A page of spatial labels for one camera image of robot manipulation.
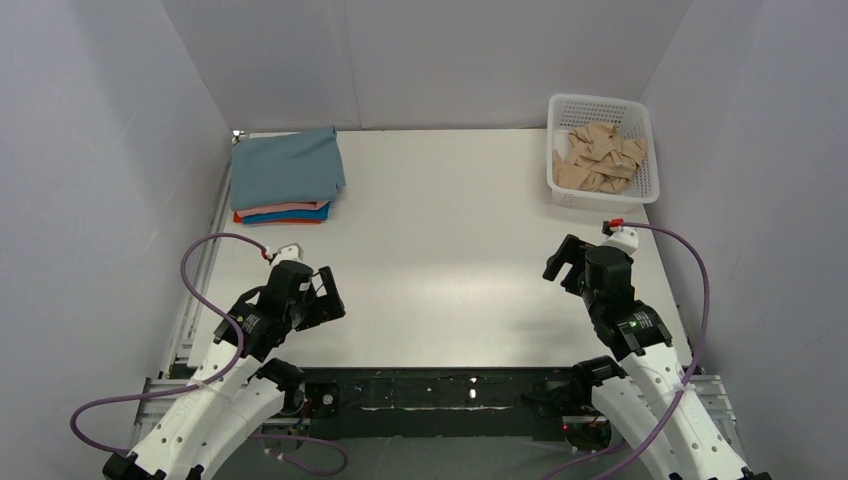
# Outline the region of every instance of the beige cloth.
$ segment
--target beige cloth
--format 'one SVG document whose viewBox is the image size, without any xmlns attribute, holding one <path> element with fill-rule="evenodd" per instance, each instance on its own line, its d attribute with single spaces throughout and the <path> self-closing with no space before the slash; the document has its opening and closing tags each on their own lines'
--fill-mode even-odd
<svg viewBox="0 0 848 480">
<path fill-rule="evenodd" d="M 554 149 L 554 182 L 562 188 L 585 192 L 618 193 L 630 184 L 642 166 L 648 142 L 622 140 L 612 123 L 590 123 L 568 132 L 565 160 Z"/>
</svg>

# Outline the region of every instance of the laundry basket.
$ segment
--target laundry basket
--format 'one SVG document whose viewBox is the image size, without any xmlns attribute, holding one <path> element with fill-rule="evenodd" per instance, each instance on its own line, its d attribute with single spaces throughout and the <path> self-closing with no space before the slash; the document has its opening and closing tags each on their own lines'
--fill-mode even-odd
<svg viewBox="0 0 848 480">
<path fill-rule="evenodd" d="M 618 125 L 621 138 L 645 138 L 648 152 L 642 166 L 633 174 L 633 180 L 619 193 L 583 192 L 569 190 L 554 183 L 553 150 L 568 157 L 568 132 L 593 122 Z M 617 98 L 588 95 L 554 95 L 548 104 L 548 148 L 545 163 L 548 165 L 548 185 L 554 203 L 574 208 L 626 212 L 654 202 L 660 195 L 657 176 L 657 155 L 648 110 L 640 103 Z"/>
</svg>

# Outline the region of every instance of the white wall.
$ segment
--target white wall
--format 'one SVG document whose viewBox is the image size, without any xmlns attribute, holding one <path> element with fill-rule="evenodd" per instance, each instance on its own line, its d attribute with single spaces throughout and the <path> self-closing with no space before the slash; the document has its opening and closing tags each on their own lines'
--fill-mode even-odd
<svg viewBox="0 0 848 480">
<path fill-rule="evenodd" d="M 11 2 L 0 45 L 0 476 L 102 478 L 68 418 L 158 368 L 231 134 L 157 0 Z"/>
<path fill-rule="evenodd" d="M 233 128 L 543 126 L 637 99 L 691 0 L 163 0 Z"/>
<path fill-rule="evenodd" d="M 712 274 L 706 365 L 774 478 L 844 478 L 848 3 L 695 0 L 645 91 L 653 222 Z M 690 331 L 691 258 L 660 244 Z"/>
</svg>

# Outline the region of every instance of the tabletop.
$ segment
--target tabletop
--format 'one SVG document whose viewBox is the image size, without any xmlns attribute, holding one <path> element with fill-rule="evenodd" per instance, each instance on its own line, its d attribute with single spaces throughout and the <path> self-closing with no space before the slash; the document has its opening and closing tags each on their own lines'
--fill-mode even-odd
<svg viewBox="0 0 848 480">
<path fill-rule="evenodd" d="M 339 132 L 347 187 L 324 224 L 244 226 L 230 213 L 223 231 L 272 249 L 297 242 L 313 269 L 329 265 L 346 306 L 340 320 L 292 332 L 274 355 L 301 367 L 398 368 L 571 366 L 608 355 L 583 301 L 542 271 L 565 235 L 600 243 L 602 222 L 622 215 L 551 203 L 545 135 Z M 623 216 L 647 222 L 642 207 Z M 687 364 L 653 235 L 639 234 L 637 298 L 660 314 Z M 223 239 L 206 295 L 226 310 L 268 273 L 255 247 Z M 219 322 L 203 310 L 190 366 L 202 361 Z"/>
</svg>

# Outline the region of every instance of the stack of folded towels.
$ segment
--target stack of folded towels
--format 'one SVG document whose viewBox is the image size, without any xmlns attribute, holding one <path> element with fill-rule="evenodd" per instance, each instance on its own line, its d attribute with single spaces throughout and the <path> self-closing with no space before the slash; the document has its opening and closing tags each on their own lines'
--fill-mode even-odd
<svg viewBox="0 0 848 480">
<path fill-rule="evenodd" d="M 344 185 L 333 127 L 253 138 L 233 147 L 230 208 L 235 222 L 321 223 Z"/>
</svg>

